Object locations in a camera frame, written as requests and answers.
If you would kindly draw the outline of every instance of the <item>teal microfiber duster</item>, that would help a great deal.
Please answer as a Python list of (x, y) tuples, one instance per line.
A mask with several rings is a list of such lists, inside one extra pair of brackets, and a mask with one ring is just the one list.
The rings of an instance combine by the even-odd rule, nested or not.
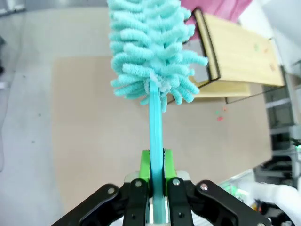
[(150, 80), (159, 88), (162, 111), (168, 93), (180, 105), (193, 100), (199, 89), (189, 80), (194, 71), (189, 64), (207, 65), (207, 58), (182, 49), (194, 33), (185, 25), (191, 12), (179, 0), (109, 0), (111, 66), (118, 78), (111, 82), (116, 96), (149, 101)]

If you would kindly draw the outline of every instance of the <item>screw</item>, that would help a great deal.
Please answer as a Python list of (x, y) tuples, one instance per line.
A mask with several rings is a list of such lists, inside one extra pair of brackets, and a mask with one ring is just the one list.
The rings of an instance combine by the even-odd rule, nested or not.
[(136, 187), (140, 187), (142, 185), (142, 183), (140, 180), (138, 180), (138, 181), (136, 181), (135, 185), (136, 185)]
[(206, 185), (206, 184), (201, 184), (201, 189), (203, 190), (203, 191), (207, 191), (208, 190), (208, 186)]
[(108, 194), (113, 194), (114, 191), (115, 191), (115, 189), (111, 187), (111, 188), (108, 189)]
[(178, 186), (180, 184), (180, 181), (178, 179), (173, 179), (173, 184)]

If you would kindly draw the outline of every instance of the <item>metal screw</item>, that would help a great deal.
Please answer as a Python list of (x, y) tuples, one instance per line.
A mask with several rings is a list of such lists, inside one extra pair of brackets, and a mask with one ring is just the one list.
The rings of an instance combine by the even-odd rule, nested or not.
[(136, 185), (136, 187), (140, 187), (142, 185), (142, 183), (140, 180), (138, 180), (138, 181), (136, 181), (135, 185)]
[(203, 191), (207, 191), (208, 190), (208, 186), (206, 185), (206, 184), (201, 184), (201, 189), (203, 190)]
[(111, 188), (108, 189), (108, 194), (113, 194), (114, 191), (115, 191), (115, 189), (111, 187)]
[(180, 181), (178, 179), (173, 179), (173, 184), (178, 186), (180, 184)]

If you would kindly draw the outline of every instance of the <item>magenta fabric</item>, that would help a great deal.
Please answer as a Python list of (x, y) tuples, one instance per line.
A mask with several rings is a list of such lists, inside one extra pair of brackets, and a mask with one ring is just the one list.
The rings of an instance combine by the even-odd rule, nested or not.
[[(247, 8), (252, 0), (181, 0), (181, 5), (189, 10), (200, 7), (204, 13), (237, 22), (240, 14)], [(195, 19), (190, 18), (186, 24), (195, 24)], [(195, 32), (190, 38), (197, 39), (198, 33)]]

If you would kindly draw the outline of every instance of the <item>white object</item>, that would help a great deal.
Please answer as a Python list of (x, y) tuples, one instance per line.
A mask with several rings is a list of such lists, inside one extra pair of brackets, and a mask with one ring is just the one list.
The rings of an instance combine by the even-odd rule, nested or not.
[(241, 182), (238, 187), (256, 200), (276, 204), (296, 226), (301, 226), (301, 194), (297, 189), (257, 182)]

